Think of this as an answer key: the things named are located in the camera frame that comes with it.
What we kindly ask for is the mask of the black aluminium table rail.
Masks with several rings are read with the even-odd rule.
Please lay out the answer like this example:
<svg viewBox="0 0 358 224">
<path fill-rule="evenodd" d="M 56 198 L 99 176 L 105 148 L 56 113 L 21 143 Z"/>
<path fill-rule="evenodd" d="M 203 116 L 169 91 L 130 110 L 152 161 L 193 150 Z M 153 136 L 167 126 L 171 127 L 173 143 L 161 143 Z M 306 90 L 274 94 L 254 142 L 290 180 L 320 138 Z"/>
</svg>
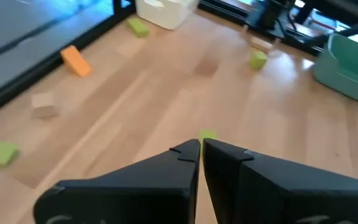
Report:
<svg viewBox="0 0 358 224">
<path fill-rule="evenodd" d="M 135 13 L 134 0 L 0 0 L 0 108 Z"/>
<path fill-rule="evenodd" d="M 266 31 L 248 26 L 246 20 L 251 10 L 246 11 L 245 9 L 235 7 L 221 0 L 200 0 L 198 8 L 202 11 L 208 12 L 214 16 L 217 16 L 221 19 L 225 19 L 234 24 L 240 26 L 247 26 L 249 30 L 255 32 L 256 34 L 259 34 L 270 40 L 278 39 L 285 45 L 296 48 L 302 52 L 306 52 L 313 56 L 317 56 L 320 52 L 323 51 L 324 48 L 324 44 L 321 46 L 309 46 L 304 44 L 305 39 L 311 37 L 306 36 L 296 30 L 291 30 L 287 28 L 286 25 L 289 22 L 287 22 L 284 16 L 281 18 L 283 28 L 285 29 L 284 32 L 281 31 L 278 24 L 276 24 L 274 31 Z"/>
</svg>

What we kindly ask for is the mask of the small green block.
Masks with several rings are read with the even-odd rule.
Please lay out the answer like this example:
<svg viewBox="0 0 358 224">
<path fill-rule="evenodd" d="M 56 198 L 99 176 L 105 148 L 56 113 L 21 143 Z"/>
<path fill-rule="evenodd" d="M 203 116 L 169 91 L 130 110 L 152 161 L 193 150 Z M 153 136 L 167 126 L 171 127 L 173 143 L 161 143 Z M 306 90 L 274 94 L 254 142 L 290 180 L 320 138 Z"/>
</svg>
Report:
<svg viewBox="0 0 358 224">
<path fill-rule="evenodd" d="M 198 140 L 201 146 L 203 146 L 204 139 L 215 139 L 215 138 L 216 138 L 216 133 L 209 129 L 202 129 L 198 134 Z"/>
</svg>

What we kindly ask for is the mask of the orange rectangular block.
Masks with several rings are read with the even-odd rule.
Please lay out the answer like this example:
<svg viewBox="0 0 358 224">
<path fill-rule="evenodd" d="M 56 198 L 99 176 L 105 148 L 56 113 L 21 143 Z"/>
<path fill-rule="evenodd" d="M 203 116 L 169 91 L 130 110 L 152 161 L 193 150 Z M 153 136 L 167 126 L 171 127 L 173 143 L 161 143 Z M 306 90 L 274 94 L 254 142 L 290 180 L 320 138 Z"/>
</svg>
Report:
<svg viewBox="0 0 358 224">
<path fill-rule="evenodd" d="M 71 69 L 75 75 L 85 77 L 91 72 L 89 63 L 74 45 L 62 49 L 60 55 L 65 65 Z"/>
</svg>

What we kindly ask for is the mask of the teal plastic bin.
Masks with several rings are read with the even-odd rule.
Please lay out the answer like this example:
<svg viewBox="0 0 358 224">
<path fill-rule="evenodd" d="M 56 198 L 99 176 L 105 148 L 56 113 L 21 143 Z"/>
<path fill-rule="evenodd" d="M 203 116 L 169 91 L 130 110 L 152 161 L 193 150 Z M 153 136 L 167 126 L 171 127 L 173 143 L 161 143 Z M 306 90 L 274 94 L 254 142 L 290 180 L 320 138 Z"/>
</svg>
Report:
<svg viewBox="0 0 358 224">
<path fill-rule="evenodd" d="M 313 77 L 358 101 L 358 42 L 331 34 L 314 64 Z"/>
</svg>

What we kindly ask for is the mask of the natural wood square block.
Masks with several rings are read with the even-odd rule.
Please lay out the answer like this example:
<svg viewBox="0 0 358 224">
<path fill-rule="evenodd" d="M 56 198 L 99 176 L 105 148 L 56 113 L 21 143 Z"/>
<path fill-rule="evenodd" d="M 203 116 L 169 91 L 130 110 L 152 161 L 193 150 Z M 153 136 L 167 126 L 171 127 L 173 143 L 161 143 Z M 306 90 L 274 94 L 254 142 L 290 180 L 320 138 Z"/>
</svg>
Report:
<svg viewBox="0 0 358 224">
<path fill-rule="evenodd" d="M 53 92 L 32 95 L 31 107 L 33 118 L 49 118 L 58 115 L 57 101 Z"/>
</svg>

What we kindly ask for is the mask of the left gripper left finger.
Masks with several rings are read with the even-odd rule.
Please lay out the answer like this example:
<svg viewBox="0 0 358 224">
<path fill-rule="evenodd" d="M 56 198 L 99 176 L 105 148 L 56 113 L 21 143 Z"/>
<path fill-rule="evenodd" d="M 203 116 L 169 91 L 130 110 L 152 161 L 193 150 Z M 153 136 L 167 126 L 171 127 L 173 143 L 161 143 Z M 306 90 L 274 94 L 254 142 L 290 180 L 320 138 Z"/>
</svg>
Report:
<svg viewBox="0 0 358 224">
<path fill-rule="evenodd" d="M 33 208 L 35 224 L 195 224 L 200 142 L 92 179 L 61 180 Z"/>
</svg>

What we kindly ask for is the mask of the white plastic bin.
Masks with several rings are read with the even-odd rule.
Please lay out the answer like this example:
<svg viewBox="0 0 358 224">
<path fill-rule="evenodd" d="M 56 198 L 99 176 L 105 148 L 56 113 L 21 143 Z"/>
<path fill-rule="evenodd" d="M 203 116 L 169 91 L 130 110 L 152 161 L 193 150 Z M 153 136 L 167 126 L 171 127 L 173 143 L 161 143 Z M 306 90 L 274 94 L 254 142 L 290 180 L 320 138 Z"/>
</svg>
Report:
<svg viewBox="0 0 358 224">
<path fill-rule="evenodd" d="M 200 0 L 134 0 L 137 15 L 164 29 L 174 30 L 192 15 Z"/>
</svg>

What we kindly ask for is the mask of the green cube block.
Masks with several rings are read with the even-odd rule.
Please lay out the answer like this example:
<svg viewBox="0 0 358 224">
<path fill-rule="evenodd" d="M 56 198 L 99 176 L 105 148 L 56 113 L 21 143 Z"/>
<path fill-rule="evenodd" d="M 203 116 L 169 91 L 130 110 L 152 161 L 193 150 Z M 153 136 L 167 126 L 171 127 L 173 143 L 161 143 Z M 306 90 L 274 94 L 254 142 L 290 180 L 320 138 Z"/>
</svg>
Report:
<svg viewBox="0 0 358 224">
<path fill-rule="evenodd" d="M 268 59 L 268 57 L 265 52 L 256 50 L 256 51 L 253 51 L 250 55 L 249 65 L 254 70 L 260 70 L 265 65 L 267 59 Z"/>
</svg>

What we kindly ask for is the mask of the natural wood rectangular block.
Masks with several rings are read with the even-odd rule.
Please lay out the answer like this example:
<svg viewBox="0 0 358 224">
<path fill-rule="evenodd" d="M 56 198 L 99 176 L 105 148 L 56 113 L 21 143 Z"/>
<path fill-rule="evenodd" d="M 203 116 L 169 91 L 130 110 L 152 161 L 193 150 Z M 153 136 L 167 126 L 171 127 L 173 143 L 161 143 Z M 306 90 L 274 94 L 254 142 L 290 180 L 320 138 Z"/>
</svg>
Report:
<svg viewBox="0 0 358 224">
<path fill-rule="evenodd" d="M 250 46 L 267 53 L 273 49 L 273 44 L 257 37 L 250 38 Z"/>
</svg>

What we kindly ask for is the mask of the green rectangular block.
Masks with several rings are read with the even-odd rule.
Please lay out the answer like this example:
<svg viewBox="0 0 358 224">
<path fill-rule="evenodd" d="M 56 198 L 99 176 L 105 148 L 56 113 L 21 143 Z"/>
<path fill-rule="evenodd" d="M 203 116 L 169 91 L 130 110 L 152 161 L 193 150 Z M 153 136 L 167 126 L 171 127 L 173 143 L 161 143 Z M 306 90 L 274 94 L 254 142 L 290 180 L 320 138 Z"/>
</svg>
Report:
<svg viewBox="0 0 358 224">
<path fill-rule="evenodd" d="M 127 25 L 136 37 L 143 38 L 149 35 L 149 28 L 138 18 L 133 17 L 128 19 Z"/>
</svg>

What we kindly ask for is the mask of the black diagonal frame strut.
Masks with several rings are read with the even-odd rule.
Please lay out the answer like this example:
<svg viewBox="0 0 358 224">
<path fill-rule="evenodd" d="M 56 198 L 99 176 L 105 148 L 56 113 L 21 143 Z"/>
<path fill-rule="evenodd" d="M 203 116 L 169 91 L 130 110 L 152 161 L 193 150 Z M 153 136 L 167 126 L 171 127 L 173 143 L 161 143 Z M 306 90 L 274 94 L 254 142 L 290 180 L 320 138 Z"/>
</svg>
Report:
<svg viewBox="0 0 358 224">
<path fill-rule="evenodd" d="M 325 44 L 328 41 L 329 37 L 333 34 L 342 35 L 344 37 L 356 35 L 358 34 L 358 24 L 339 32 L 333 32 L 332 34 L 323 34 L 316 37 L 305 39 L 304 44 L 309 46 L 321 46 Z"/>
</svg>

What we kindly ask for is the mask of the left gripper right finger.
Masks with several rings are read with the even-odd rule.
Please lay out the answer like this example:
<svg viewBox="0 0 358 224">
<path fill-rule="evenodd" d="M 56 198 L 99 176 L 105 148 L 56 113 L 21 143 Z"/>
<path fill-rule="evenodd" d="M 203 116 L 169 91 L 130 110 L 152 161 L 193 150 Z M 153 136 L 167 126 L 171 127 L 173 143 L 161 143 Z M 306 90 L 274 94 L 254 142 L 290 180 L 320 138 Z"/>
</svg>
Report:
<svg viewBox="0 0 358 224">
<path fill-rule="evenodd" d="M 215 139 L 203 166 L 218 224 L 358 224 L 358 179 Z"/>
</svg>

